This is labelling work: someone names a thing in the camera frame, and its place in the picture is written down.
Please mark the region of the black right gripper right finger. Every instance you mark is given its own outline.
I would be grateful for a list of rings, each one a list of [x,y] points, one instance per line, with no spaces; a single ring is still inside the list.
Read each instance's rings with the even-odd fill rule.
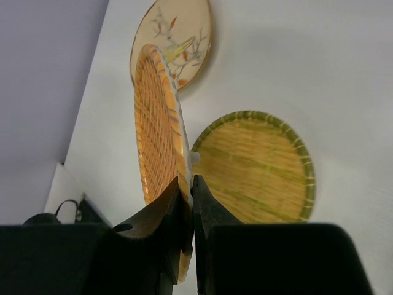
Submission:
[[[198,294],[214,294],[212,230],[242,222],[216,200],[201,175],[194,176],[192,196]]]

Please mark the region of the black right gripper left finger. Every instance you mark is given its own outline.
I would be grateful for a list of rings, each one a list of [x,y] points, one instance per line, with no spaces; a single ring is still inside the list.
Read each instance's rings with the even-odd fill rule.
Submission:
[[[89,294],[172,294],[181,249],[181,194],[173,179],[161,196],[106,229],[93,255]]]

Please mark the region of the small orange woven plate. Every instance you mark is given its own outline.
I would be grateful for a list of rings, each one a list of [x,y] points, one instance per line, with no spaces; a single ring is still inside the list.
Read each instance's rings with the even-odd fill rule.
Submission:
[[[245,223],[308,222],[316,199],[311,155],[294,129],[260,111],[236,111],[196,139],[193,166],[213,196]]]

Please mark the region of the large yellow woven plate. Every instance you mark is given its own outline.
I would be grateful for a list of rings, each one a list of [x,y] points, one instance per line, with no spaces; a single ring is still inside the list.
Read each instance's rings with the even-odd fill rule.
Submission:
[[[192,164],[181,104],[171,70],[161,50],[142,47],[134,77],[134,116],[139,169],[146,204],[174,179],[183,199],[181,224],[185,246],[179,259],[178,283],[184,282],[192,257]]]

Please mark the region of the beige bird pattern plate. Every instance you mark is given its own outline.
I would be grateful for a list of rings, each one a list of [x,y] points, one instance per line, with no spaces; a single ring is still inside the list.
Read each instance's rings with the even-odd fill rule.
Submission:
[[[139,51],[156,45],[164,55],[177,89],[195,80],[208,60],[214,32],[209,1],[155,1],[142,18],[130,54],[134,80]]]

